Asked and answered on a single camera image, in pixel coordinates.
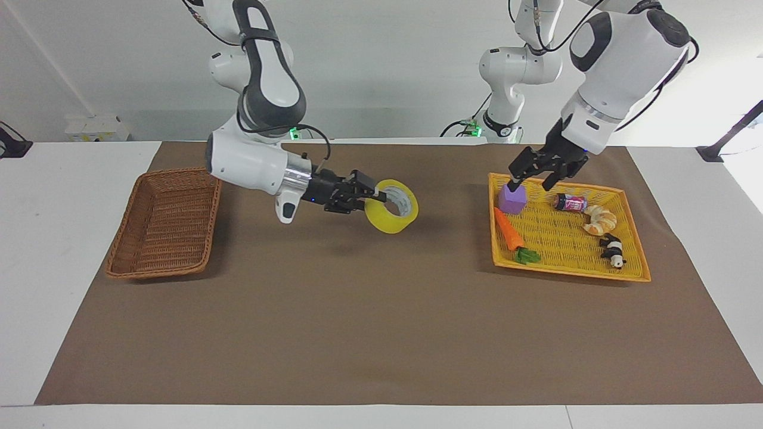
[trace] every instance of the yellow tape roll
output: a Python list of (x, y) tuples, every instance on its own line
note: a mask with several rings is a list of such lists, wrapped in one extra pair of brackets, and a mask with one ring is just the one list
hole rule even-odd
[(400, 215), (391, 213), (385, 203), (367, 198), (365, 216), (376, 229), (387, 234), (397, 234), (416, 220), (419, 215), (419, 202), (410, 189), (393, 179), (382, 180), (376, 189), (387, 194), (387, 201), (398, 207)]

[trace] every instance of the purple cube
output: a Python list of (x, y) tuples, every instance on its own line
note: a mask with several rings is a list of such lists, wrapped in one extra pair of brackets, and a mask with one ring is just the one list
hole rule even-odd
[(512, 192), (508, 186), (504, 185), (498, 193), (498, 208), (503, 213), (518, 215), (525, 205), (527, 205), (527, 191), (524, 186)]

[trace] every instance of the brown table surface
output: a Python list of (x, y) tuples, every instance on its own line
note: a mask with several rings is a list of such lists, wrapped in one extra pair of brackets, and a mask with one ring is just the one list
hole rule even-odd
[[(488, 172), (520, 147), (342, 145), (328, 168), (401, 180), (419, 218), (224, 186), (205, 273), (99, 272), (37, 404), (549, 405), (763, 402), (761, 386), (624, 148), (575, 178), (625, 189), (651, 283), (497, 268)], [(323, 153), (316, 145), (292, 146)], [(202, 166), (164, 143), (150, 169)]]

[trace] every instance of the black and white panda figurine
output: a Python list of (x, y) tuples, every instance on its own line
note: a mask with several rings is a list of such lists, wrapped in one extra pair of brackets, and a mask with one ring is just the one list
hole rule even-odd
[(623, 243), (619, 238), (607, 233), (599, 240), (599, 246), (607, 248), (601, 257), (609, 259), (614, 268), (623, 269), (623, 265), (628, 263), (623, 259)]

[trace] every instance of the toy croissant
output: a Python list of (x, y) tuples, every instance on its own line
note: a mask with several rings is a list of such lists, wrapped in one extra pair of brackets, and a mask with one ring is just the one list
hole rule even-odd
[(583, 212), (591, 216), (591, 223), (583, 225), (583, 229), (591, 235), (601, 237), (617, 226), (617, 217), (600, 205), (589, 205)]

